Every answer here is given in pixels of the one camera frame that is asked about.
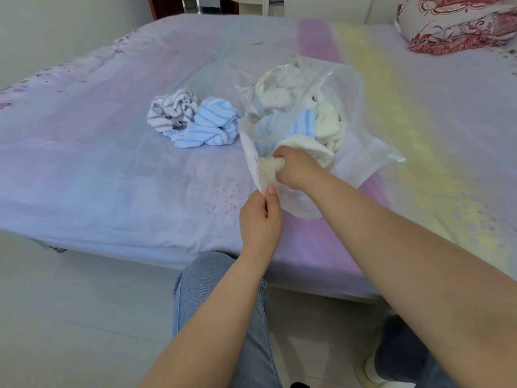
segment hand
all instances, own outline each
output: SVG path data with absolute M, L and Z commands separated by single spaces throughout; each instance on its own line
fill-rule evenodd
M 264 263 L 271 262 L 282 235 L 280 200 L 274 186 L 269 186 L 266 196 L 259 190 L 251 194 L 240 210 L 242 254 Z
M 314 182 L 314 176 L 324 171 L 316 159 L 300 149 L 279 147 L 273 156 L 285 159 L 285 166 L 277 173 L 277 180 L 292 189 L 305 192 L 307 185 Z

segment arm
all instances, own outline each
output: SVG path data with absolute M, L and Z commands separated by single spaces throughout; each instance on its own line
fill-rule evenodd
M 262 276 L 282 233 L 274 187 L 253 193 L 240 211 L 242 254 L 167 345 L 139 388 L 228 387 Z
M 517 282 L 288 147 L 279 182 L 314 200 L 369 280 L 462 387 L 516 386 Z

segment mattress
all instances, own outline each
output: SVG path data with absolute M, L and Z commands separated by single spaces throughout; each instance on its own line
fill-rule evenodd
M 412 54 L 389 25 L 181 15 L 0 92 L 0 228 L 53 246 L 183 268 L 238 254 L 255 189 L 237 140 L 177 149 L 146 123 L 153 97 L 186 86 L 229 99 L 294 55 L 351 64 L 365 123 L 400 150 L 363 193 L 514 274 L 517 78 L 512 56 Z M 284 216 L 267 274 L 280 287 L 373 299 L 324 219 Z

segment knee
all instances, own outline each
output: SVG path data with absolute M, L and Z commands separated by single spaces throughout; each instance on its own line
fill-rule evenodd
M 183 281 L 195 286 L 215 286 L 223 278 L 235 260 L 224 253 L 201 254 L 183 272 Z

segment clear plastic bag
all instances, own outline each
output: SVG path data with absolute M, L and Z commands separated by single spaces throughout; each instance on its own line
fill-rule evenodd
M 264 90 L 270 93 L 261 98 Z M 259 177 L 259 157 L 267 155 L 257 147 L 275 147 L 297 121 L 301 112 L 311 106 L 315 96 L 324 97 L 338 113 L 343 123 L 341 146 L 337 149 L 327 169 L 358 188 L 375 171 L 390 162 L 404 161 L 394 148 L 371 136 L 362 125 L 365 84 L 355 70 L 344 64 L 330 63 L 307 57 L 296 57 L 292 62 L 280 65 L 266 72 L 257 84 L 241 88 L 245 109 L 239 121 L 239 133 L 246 161 L 258 189 L 265 193 L 265 179 Z M 260 120 L 274 114 L 275 123 L 264 133 Z M 276 182 L 275 176 L 269 183 L 277 188 L 281 207 L 297 218 L 316 219 L 322 215 L 314 202 L 304 193 L 294 191 Z

